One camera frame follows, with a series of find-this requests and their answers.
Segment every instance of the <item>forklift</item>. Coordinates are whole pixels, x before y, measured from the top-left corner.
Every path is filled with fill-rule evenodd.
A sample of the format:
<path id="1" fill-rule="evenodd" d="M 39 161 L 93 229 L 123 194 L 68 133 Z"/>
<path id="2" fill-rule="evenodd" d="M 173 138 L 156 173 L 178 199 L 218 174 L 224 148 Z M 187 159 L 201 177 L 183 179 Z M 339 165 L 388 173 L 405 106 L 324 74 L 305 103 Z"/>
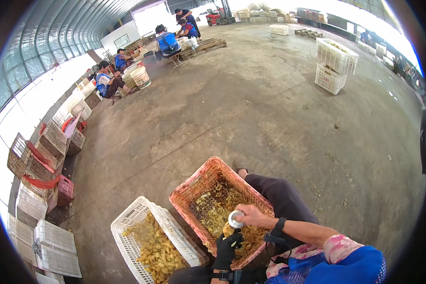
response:
<path id="1" fill-rule="evenodd" d="M 230 12 L 228 0 L 221 0 L 221 3 L 222 8 L 216 6 L 218 13 L 214 13 L 211 9 L 207 9 L 208 14 L 206 18 L 209 26 L 235 23 L 235 18 L 232 17 L 232 13 Z"/>

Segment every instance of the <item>black glove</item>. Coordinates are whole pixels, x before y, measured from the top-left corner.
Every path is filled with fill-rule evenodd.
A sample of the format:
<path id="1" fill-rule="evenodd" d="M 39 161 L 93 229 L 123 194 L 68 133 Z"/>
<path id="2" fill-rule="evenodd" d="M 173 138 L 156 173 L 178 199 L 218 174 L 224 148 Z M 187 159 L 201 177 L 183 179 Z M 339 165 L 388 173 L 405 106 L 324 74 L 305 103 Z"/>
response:
<path id="1" fill-rule="evenodd" d="M 216 240 L 216 260 L 212 266 L 213 269 L 217 270 L 229 270 L 231 271 L 230 264 L 235 258 L 235 249 L 239 249 L 243 245 L 241 244 L 244 239 L 243 235 L 240 234 L 241 229 L 235 229 L 232 235 L 224 238 L 224 234 L 221 234 Z"/>

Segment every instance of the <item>seated worker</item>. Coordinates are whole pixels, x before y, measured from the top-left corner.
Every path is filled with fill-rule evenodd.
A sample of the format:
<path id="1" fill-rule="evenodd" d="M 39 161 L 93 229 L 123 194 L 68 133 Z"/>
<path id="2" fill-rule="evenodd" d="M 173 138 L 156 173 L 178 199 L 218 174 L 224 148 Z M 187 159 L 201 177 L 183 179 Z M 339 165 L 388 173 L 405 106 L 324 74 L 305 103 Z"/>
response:
<path id="1" fill-rule="evenodd" d="M 383 254 L 368 245 L 359 244 L 338 233 L 335 229 L 319 225 L 295 187 L 284 179 L 248 174 L 243 164 L 235 161 L 238 175 L 265 197 L 273 206 L 274 216 L 269 217 L 255 205 L 239 204 L 236 210 L 244 216 L 235 217 L 245 225 L 273 230 L 280 234 L 284 244 L 275 245 L 264 279 L 254 271 L 243 269 L 239 284 L 380 284 L 386 276 Z M 237 231 L 226 239 L 216 240 L 217 257 L 211 268 L 191 267 L 175 270 L 169 284 L 227 284 L 219 275 L 227 274 L 235 258 L 230 244 L 243 239 Z"/>
<path id="2" fill-rule="evenodd" d="M 99 71 L 98 75 L 96 75 L 96 88 L 99 90 L 103 98 L 113 98 L 119 87 L 128 94 L 133 94 L 139 90 L 139 87 L 132 89 L 126 87 L 125 82 L 123 82 L 122 78 L 120 78 L 120 71 L 115 72 L 113 77 L 109 77 L 109 65 L 110 64 L 107 61 L 101 61 L 98 64 Z"/>
<path id="3" fill-rule="evenodd" d="M 188 10 L 188 9 L 175 9 L 175 18 L 177 20 L 177 23 L 180 19 L 182 20 L 187 20 L 188 22 L 190 22 L 194 28 L 197 31 L 197 36 L 199 37 L 199 40 L 202 40 L 202 37 L 200 37 L 200 31 L 199 28 L 197 27 L 197 23 L 196 20 L 194 19 L 194 16 L 192 15 L 193 12 Z"/>
<path id="4" fill-rule="evenodd" d="M 134 61 L 131 60 L 133 57 L 125 56 L 124 52 L 125 50 L 123 48 L 119 48 L 117 50 L 117 55 L 115 56 L 115 67 L 122 73 L 126 68 L 134 63 Z"/>
<path id="5" fill-rule="evenodd" d="M 177 43 L 175 35 L 173 33 L 168 33 L 166 30 L 167 28 L 163 25 L 159 25 L 155 29 L 158 35 L 155 39 L 155 57 L 158 61 L 161 61 L 162 58 L 169 58 L 182 51 L 182 47 Z"/>
<path id="6" fill-rule="evenodd" d="M 193 36 L 197 37 L 196 28 L 194 28 L 191 23 L 183 19 L 180 19 L 178 23 L 182 26 L 182 28 L 177 32 L 177 35 L 175 36 L 176 39 L 182 36 L 186 36 L 189 39 Z"/>

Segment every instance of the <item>pink floral sleeve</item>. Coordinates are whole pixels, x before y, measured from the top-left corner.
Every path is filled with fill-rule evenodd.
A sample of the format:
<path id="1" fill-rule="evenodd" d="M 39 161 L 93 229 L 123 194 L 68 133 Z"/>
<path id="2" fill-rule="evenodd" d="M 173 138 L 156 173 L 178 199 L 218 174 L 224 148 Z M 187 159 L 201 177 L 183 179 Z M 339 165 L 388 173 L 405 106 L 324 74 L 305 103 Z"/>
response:
<path id="1" fill-rule="evenodd" d="M 363 246 L 344 235 L 334 235 L 324 244 L 325 258 L 329 264 L 336 264 Z"/>

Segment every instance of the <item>concrete floor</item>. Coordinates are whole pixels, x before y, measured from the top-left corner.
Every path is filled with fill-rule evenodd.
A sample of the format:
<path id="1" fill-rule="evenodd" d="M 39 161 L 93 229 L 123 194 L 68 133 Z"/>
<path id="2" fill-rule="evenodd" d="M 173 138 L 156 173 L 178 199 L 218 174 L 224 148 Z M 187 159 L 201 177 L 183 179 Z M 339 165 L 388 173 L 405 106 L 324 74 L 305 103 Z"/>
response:
<path id="1" fill-rule="evenodd" d="M 111 222 L 143 195 L 186 228 L 168 195 L 211 156 L 230 165 L 240 155 L 252 173 L 293 182 L 321 224 L 380 249 L 391 268 L 424 196 L 421 104 L 377 58 L 323 31 L 360 55 L 333 96 L 314 84 L 316 41 L 288 25 L 289 36 L 270 35 L 269 23 L 203 27 L 227 48 L 93 109 L 61 224 L 73 230 L 85 283 L 136 282 Z"/>

